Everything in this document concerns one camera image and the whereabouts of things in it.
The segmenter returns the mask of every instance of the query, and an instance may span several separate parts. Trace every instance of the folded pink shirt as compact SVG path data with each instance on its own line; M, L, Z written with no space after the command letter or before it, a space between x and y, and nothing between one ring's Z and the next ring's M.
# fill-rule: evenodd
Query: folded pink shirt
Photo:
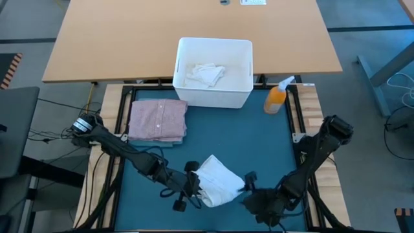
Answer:
M132 103L128 136L132 140L178 142L186 135L182 100L139 100Z

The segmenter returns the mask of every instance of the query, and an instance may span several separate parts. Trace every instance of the white towel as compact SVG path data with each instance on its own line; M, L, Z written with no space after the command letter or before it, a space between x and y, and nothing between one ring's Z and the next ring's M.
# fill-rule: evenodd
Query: white towel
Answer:
M245 186L242 178L226 168L214 155L210 155L195 171L200 179L198 197L208 207L216 207L233 201Z
M216 67L213 63L196 65L191 73L187 74L187 78L202 83L205 88L214 87L219 78L224 76L224 70L224 67Z

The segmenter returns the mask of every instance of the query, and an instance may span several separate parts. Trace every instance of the white basket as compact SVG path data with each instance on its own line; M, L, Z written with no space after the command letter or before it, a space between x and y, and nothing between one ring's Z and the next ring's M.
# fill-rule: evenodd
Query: white basket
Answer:
M196 64L226 68L214 87L186 87L188 72ZM175 61L173 86L188 105L241 108L253 90L253 45L241 39L181 38Z

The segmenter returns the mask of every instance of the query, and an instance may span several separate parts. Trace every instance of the orange spray bottle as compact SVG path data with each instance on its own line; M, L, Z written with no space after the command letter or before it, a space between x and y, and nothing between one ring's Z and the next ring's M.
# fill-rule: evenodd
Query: orange spray bottle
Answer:
M280 107L286 100L286 87L295 77L291 76L282 82L279 82L279 86L271 88L265 102L265 113L276 114Z

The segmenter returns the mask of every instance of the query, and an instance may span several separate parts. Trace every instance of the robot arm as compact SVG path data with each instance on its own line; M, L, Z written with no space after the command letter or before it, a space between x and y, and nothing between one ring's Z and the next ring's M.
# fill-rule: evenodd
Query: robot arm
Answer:
M74 138L72 143L76 146L89 147L92 141L101 144L102 151L113 157L123 157L131 161L139 174L153 182L163 184L171 193L180 193L180 198L175 202L173 209L185 211L184 197L190 198L199 190L200 180L197 174L191 172L198 169L198 162L188 162L185 172L178 172L168 168L168 161L164 156L146 151L138 151L129 144L113 135L104 127L99 115L86 114L73 123Z
M255 215L258 223L270 227L279 224L285 210L294 210L304 198L310 176L322 165L325 159L341 145L349 143L353 128L337 116L324 119L320 131L313 137L305 136L295 145L295 153L305 156L305 161L297 170L280 180L275 188L256 189L256 173L246 175L243 190L252 194L243 200L247 210Z

